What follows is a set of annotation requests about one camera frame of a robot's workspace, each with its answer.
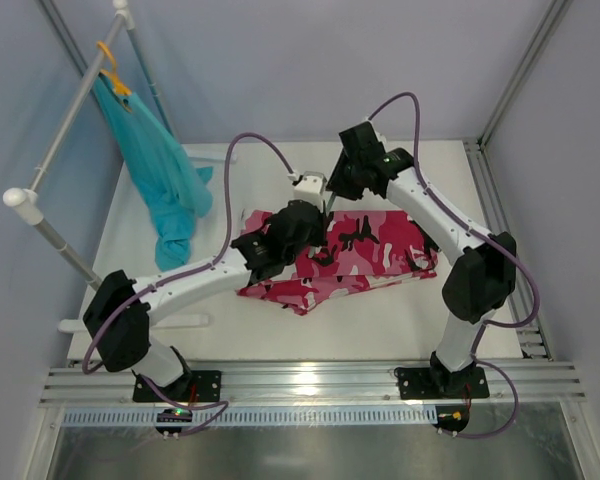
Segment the pink camouflage trousers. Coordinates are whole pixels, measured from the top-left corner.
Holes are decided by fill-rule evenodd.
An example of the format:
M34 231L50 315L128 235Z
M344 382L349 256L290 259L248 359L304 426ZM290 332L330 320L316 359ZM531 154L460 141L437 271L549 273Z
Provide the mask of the pink camouflage trousers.
M327 243L301 254L279 276L237 291L304 316L339 297L437 276L438 254L400 210L336 211Z

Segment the clear green hanger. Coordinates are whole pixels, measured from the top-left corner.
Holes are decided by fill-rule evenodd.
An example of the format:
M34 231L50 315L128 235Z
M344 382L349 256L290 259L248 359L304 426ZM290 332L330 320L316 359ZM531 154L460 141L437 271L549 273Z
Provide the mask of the clear green hanger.
M328 211L333 210L333 205L335 203L336 198L337 198L337 194L335 192L332 192L328 199L328 202L326 204L326 210L328 210Z

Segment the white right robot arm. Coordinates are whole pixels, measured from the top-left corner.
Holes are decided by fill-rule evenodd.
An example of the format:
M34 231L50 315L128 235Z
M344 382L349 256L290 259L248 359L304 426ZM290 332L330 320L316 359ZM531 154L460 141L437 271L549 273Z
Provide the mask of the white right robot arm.
M365 191L406 211L451 266L442 287L449 316L431 354L430 382L442 396L461 392L476 369L488 317L515 289L516 241L474 223L430 183L413 153L387 150L365 121L339 134L342 151L327 189L358 200Z

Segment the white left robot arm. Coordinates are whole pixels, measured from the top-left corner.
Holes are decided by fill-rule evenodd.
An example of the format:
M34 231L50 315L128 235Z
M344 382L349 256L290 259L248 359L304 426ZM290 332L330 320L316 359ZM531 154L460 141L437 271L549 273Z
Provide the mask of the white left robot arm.
M152 327L199 301L280 275L310 247L326 241L324 201L291 200L264 224L232 241L221 252L169 275L136 279L118 270L105 277L83 323L91 337L82 368L92 374L91 357L109 372L130 369L159 387L188 377L176 348L151 335Z

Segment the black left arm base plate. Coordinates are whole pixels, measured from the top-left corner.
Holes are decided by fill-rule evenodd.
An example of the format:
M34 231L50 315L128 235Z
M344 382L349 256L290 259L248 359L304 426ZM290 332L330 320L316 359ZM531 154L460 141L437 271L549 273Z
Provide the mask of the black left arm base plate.
M179 404L217 402L220 400L222 372L193 370L166 387L157 386L158 395L141 376L135 376L132 400L136 403L165 402L162 397Z

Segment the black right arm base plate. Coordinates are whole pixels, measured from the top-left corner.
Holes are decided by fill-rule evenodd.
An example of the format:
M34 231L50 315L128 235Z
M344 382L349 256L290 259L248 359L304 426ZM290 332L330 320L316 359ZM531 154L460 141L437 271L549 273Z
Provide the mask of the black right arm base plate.
M401 400L487 399L485 371L474 364L448 373L433 367L396 367L394 376Z

